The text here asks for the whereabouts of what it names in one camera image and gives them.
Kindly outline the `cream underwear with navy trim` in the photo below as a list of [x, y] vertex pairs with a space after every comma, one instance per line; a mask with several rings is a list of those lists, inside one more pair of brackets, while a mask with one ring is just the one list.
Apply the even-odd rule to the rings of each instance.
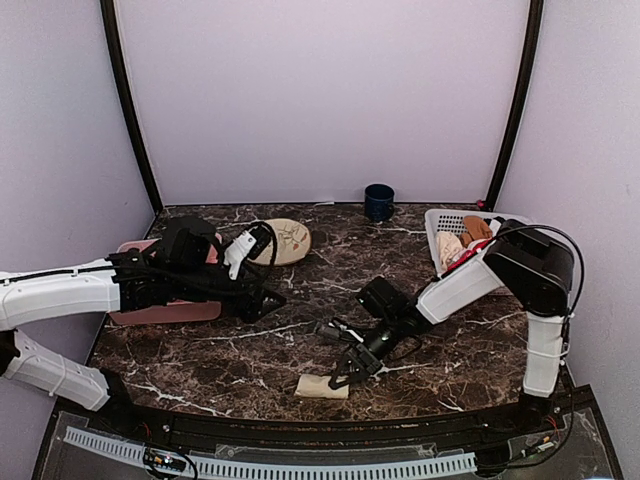
[[295, 396], [302, 398], [343, 400], [349, 396], [349, 387], [331, 389], [328, 376], [303, 374], [298, 380]]

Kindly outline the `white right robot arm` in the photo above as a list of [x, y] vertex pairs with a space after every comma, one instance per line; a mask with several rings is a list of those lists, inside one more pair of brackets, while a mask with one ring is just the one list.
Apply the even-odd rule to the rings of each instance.
[[338, 390], [364, 382], [382, 369], [405, 339], [433, 330], [463, 308], [504, 289], [522, 307], [528, 333], [525, 373], [510, 424], [517, 432], [530, 434], [549, 416], [584, 281], [584, 256], [570, 235], [548, 225], [507, 220], [496, 236], [414, 296], [381, 276], [367, 283], [356, 300], [378, 323], [365, 334], [349, 333], [353, 340], [328, 386]]

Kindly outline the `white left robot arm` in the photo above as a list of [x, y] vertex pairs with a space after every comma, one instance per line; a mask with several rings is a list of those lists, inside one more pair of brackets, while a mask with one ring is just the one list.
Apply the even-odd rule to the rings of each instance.
[[82, 320], [181, 302], [218, 303], [246, 323], [284, 306], [263, 275], [226, 266], [162, 266], [137, 250], [76, 266], [1, 275], [1, 375], [89, 411], [120, 436], [141, 427], [119, 376], [70, 358], [62, 334]]

